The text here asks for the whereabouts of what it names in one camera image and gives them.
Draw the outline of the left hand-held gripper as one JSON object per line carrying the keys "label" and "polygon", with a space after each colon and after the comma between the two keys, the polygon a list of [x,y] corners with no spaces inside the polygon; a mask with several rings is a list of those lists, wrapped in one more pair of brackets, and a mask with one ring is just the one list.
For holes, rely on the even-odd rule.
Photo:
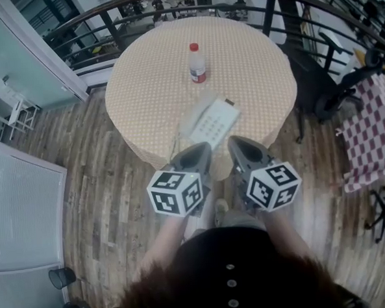
{"label": "left hand-held gripper", "polygon": [[211,159],[211,145],[201,142],[175,155],[165,170],[157,170],[147,186],[155,212],[200,217],[212,188]]}

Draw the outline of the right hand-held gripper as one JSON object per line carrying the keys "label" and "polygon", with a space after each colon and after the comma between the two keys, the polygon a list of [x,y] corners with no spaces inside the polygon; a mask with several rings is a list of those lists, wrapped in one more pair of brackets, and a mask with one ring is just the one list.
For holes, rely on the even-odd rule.
{"label": "right hand-held gripper", "polygon": [[273,212],[294,202],[302,180],[289,162],[243,136],[230,136],[228,150],[240,199],[249,210]]}

